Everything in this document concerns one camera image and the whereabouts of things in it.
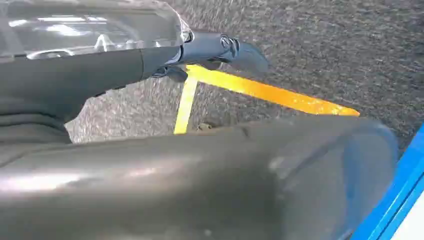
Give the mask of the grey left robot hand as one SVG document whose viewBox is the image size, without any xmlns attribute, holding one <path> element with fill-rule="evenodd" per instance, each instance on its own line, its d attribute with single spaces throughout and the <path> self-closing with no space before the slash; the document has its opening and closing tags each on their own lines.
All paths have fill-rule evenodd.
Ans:
<svg viewBox="0 0 424 240">
<path fill-rule="evenodd" d="M 393 182 L 398 143 L 380 122 L 300 115 L 181 135 L 72 143 L 65 124 L 106 91 L 245 61 L 252 45 L 197 31 L 177 46 L 0 65 L 3 240 L 344 240 Z"/>
</svg>

